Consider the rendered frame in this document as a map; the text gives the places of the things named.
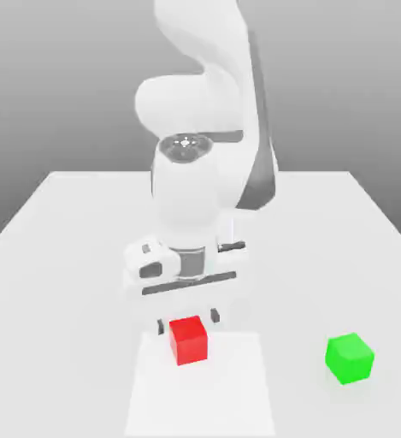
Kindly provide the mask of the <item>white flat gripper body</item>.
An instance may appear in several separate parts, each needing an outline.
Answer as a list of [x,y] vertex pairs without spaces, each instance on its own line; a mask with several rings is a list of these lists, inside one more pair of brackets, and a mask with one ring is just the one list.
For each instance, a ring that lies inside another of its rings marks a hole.
[[220,309],[246,295],[245,276],[243,266],[226,266],[195,281],[140,279],[127,272],[127,300],[136,310]]

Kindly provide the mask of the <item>small green cube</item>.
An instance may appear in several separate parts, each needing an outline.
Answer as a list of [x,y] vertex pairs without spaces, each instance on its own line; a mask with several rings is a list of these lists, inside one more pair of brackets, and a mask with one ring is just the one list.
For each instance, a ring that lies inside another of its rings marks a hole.
[[329,338],[325,364],[342,385],[360,382],[370,377],[374,351],[357,333]]

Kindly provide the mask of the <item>small red cube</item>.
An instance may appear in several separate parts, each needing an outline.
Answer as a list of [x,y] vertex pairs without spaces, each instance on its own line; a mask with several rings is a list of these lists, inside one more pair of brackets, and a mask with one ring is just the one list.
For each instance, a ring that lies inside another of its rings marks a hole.
[[170,346],[178,366],[208,358],[208,334],[199,316],[169,322]]

